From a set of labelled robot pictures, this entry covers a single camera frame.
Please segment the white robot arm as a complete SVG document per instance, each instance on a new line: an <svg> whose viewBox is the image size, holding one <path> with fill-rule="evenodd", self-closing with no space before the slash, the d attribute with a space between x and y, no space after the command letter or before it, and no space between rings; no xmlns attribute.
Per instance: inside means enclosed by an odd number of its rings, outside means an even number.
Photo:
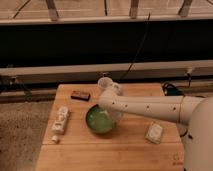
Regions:
<svg viewBox="0 0 213 171"><path fill-rule="evenodd" d="M213 97L123 96L118 83L99 83L98 105L108 112L125 112L186 125L184 171L213 171Z"/></svg>

